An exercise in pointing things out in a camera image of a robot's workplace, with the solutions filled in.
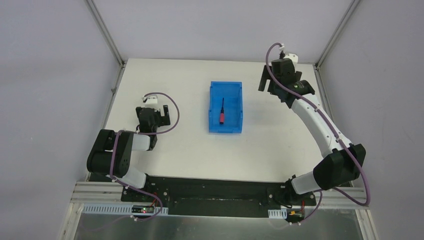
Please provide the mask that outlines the red handled screwdriver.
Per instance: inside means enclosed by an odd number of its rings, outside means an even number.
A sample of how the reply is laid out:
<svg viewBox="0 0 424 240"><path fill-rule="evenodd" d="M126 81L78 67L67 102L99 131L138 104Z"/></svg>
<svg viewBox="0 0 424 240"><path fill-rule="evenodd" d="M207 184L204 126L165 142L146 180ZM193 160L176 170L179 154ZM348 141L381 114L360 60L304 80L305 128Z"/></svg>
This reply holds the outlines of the red handled screwdriver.
<svg viewBox="0 0 424 240"><path fill-rule="evenodd" d="M219 124L223 125L225 123L225 98L222 98L220 115L219 115Z"/></svg>

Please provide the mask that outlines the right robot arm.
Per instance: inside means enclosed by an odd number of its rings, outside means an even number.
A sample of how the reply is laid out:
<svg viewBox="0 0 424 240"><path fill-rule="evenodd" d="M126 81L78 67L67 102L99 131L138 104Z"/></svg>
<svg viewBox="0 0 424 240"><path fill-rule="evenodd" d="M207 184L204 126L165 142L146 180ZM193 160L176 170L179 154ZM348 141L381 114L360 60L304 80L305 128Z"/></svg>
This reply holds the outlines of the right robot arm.
<svg viewBox="0 0 424 240"><path fill-rule="evenodd" d="M323 159L312 171L287 180L285 187L275 194L275 201L283 206L301 202L315 191L329 190L358 179L366 150L346 138L322 109L315 90L289 58L273 60L263 68L259 91L277 96L305 124Z"/></svg>

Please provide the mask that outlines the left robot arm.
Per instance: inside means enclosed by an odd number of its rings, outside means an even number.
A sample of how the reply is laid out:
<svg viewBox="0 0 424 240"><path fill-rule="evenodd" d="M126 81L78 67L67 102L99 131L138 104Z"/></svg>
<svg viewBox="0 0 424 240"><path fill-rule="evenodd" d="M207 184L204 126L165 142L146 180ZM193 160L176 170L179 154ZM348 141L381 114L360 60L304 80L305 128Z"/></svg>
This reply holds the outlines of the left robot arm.
<svg viewBox="0 0 424 240"><path fill-rule="evenodd" d="M152 107L135 108L139 121L138 130L122 131L120 134L110 129L101 129L87 158L86 167L92 174L113 177L126 185L137 189L144 188L148 175L131 165L134 151L152 151L157 143L159 127L171 124L169 107L160 109Z"/></svg>

